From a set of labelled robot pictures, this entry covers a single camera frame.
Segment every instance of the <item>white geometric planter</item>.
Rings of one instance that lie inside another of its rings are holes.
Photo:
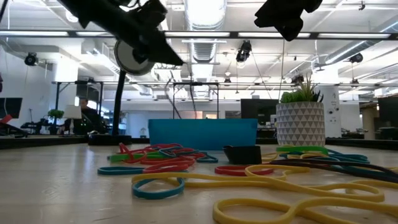
[[[278,144],[324,146],[323,103],[296,102],[276,105]]]

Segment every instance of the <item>desk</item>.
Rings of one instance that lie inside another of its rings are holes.
[[[134,148],[144,145],[133,145]],[[353,147],[328,146],[343,153],[359,153],[377,165],[396,166],[398,153]],[[13,224],[214,224],[213,203],[220,199],[248,197],[294,203],[312,197],[293,192],[231,187],[185,189],[182,195],[164,200],[143,200],[131,195],[131,176],[98,176],[97,168],[108,166],[106,156],[116,146],[76,144],[0,151],[0,220]],[[263,146],[272,152],[275,146]],[[222,151],[211,152],[218,164],[195,164],[191,172],[214,174],[216,166],[227,163]],[[288,181],[305,184],[332,184],[361,179],[343,174],[313,170],[310,174],[290,175]],[[170,188],[161,182],[143,186],[146,190]],[[386,203],[398,204],[398,191],[385,190]],[[393,224],[397,220],[365,210],[318,207],[329,215],[360,224]],[[236,207],[226,211],[239,218],[269,219],[279,212],[260,208]],[[296,218],[294,224],[316,224]]]

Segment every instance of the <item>green plant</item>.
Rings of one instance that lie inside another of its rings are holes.
[[[280,99],[281,103],[293,103],[293,102],[322,102],[323,95],[321,96],[321,91],[315,92],[315,85],[311,86],[311,76],[307,77],[304,82],[299,82],[299,89],[291,93],[285,92],[282,94]]]
[[[59,118],[62,118],[62,116],[63,116],[63,111],[52,109],[52,110],[50,110],[50,111],[48,112],[47,115],[49,116],[49,118],[59,119]]]

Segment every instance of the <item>desk lamp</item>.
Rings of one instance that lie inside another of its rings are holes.
[[[63,118],[70,119],[69,134],[73,134],[73,119],[81,119],[80,106],[67,105]]]

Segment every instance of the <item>teal box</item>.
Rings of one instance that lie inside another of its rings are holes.
[[[150,144],[178,143],[200,151],[254,146],[257,119],[150,119]]]

